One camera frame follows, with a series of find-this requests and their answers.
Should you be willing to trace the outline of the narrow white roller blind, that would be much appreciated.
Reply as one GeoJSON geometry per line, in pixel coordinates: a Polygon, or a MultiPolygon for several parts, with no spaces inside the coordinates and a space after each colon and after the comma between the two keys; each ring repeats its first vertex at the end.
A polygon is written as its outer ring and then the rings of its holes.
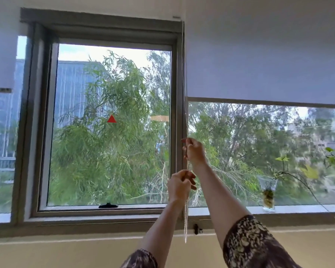
{"type": "Polygon", "coordinates": [[[19,32],[19,24],[0,27],[0,93],[13,90],[19,32]]]}

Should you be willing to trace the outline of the grey glass office building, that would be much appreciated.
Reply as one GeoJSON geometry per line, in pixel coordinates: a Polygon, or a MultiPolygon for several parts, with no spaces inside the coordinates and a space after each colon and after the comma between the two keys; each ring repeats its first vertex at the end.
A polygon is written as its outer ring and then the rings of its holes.
{"type": "MultiPolygon", "coordinates": [[[[67,117],[82,117],[85,93],[94,76],[87,71],[88,62],[58,61],[54,127],[68,124],[67,117]]],[[[25,60],[17,59],[12,93],[0,93],[0,185],[12,185],[17,154],[17,129],[21,112],[25,60]]]]}

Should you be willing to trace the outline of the dark patterned sleeve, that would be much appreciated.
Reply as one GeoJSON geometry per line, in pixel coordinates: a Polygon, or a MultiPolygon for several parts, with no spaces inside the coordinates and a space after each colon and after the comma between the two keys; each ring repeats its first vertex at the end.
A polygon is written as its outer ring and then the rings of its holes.
{"type": "Polygon", "coordinates": [[[238,220],[223,243],[228,268],[302,268],[253,215],[238,220]]]}
{"type": "Polygon", "coordinates": [[[152,253],[138,249],[122,263],[120,268],[159,268],[152,253]]]}

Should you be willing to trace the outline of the clear glass vase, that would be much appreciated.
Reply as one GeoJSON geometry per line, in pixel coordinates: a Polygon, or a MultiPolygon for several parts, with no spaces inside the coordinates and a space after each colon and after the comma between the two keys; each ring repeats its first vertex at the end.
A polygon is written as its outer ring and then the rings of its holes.
{"type": "Polygon", "coordinates": [[[263,195],[263,209],[267,212],[275,212],[275,191],[278,180],[269,176],[257,176],[263,195]]]}

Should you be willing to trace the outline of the person's left hand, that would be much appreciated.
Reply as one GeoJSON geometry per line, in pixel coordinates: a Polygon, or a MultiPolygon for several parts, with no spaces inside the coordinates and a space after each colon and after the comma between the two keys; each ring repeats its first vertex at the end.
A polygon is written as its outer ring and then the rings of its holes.
{"type": "Polygon", "coordinates": [[[183,170],[174,173],[167,184],[169,202],[176,203],[180,207],[185,206],[191,190],[183,183],[183,170]]]}

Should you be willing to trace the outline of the person's right forearm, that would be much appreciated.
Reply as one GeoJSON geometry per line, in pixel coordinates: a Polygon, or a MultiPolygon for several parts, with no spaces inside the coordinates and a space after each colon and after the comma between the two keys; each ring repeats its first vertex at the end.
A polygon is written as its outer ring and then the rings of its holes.
{"type": "Polygon", "coordinates": [[[206,162],[193,163],[192,171],[200,181],[211,222],[219,245],[223,248],[230,229],[241,218],[250,215],[250,212],[235,198],[206,162]]]}

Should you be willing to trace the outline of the green leafy tree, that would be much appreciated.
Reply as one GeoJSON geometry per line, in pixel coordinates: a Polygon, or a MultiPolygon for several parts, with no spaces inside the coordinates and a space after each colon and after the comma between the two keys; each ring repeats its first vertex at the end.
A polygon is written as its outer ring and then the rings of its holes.
{"type": "Polygon", "coordinates": [[[53,124],[47,206],[168,202],[171,51],[133,51],[147,65],[110,49],[87,61],[83,116],[53,124]]]}

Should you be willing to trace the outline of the dark patterned right sleeve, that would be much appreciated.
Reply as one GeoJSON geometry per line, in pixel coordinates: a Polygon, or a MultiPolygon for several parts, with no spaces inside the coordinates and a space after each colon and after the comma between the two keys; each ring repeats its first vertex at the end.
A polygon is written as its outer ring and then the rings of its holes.
{"type": "Polygon", "coordinates": [[[238,220],[223,243],[228,268],[302,268],[253,215],[238,220]]]}

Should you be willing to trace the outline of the large white roller blind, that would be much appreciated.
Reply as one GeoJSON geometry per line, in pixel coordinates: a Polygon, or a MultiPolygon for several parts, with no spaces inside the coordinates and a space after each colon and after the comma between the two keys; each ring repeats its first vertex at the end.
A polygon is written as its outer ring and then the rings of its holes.
{"type": "Polygon", "coordinates": [[[335,0],[184,0],[187,95],[335,105],[335,0]]]}

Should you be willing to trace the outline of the person's right hand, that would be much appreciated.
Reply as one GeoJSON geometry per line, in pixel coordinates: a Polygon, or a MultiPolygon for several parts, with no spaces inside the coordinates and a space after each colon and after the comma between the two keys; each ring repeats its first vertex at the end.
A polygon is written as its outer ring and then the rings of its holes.
{"type": "Polygon", "coordinates": [[[205,156],[205,149],[204,149],[203,144],[199,142],[198,140],[196,140],[196,150],[195,151],[196,151],[195,153],[196,157],[194,158],[194,160],[187,160],[187,161],[190,162],[193,168],[199,165],[206,165],[207,159],[205,156]]]}

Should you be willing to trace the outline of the person's left forearm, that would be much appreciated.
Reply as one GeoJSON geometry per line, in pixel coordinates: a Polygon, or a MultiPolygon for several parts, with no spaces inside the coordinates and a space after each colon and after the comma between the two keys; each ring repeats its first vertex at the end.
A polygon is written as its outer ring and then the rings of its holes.
{"type": "Polygon", "coordinates": [[[169,201],[142,239],[140,249],[151,253],[159,268],[165,266],[177,220],[185,203],[185,200],[179,199],[169,201]]]}

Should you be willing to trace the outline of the green trailing vine plant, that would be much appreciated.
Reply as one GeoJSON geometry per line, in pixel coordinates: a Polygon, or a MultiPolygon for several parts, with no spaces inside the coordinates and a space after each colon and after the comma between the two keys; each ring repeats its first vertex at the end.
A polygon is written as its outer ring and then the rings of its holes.
{"type": "MultiPolygon", "coordinates": [[[[335,169],[335,149],[330,147],[324,148],[322,165],[325,170],[335,169]]],[[[331,211],[323,204],[316,196],[312,189],[312,181],[320,180],[320,171],[318,165],[313,167],[312,164],[304,163],[302,166],[297,168],[290,169],[289,162],[290,157],[287,153],[281,153],[279,157],[275,158],[276,161],[281,162],[282,168],[273,172],[272,180],[274,181],[286,181],[291,179],[296,181],[298,184],[303,185],[313,199],[321,206],[326,212],[330,213],[331,211]]]]}

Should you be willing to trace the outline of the dark patterned left sleeve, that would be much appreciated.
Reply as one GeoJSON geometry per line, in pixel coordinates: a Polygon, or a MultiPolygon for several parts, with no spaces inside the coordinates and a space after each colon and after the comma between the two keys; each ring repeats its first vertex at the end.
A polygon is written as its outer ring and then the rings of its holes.
{"type": "Polygon", "coordinates": [[[159,268],[152,253],[138,249],[122,263],[120,268],[159,268]]]}

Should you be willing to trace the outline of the grey aluminium window frame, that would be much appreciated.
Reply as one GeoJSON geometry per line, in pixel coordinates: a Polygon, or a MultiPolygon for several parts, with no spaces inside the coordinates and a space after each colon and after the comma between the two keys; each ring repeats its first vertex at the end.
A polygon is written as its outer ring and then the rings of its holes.
{"type": "Polygon", "coordinates": [[[182,168],[178,149],[183,135],[183,34],[181,21],[108,16],[85,12],[22,8],[28,24],[28,95],[22,174],[18,192],[17,223],[39,228],[71,225],[150,225],[165,204],[99,206],[47,206],[55,91],[58,61],[101,61],[107,50],[133,57],[139,66],[147,61],[133,49],[171,51],[170,175],[182,168]]]}

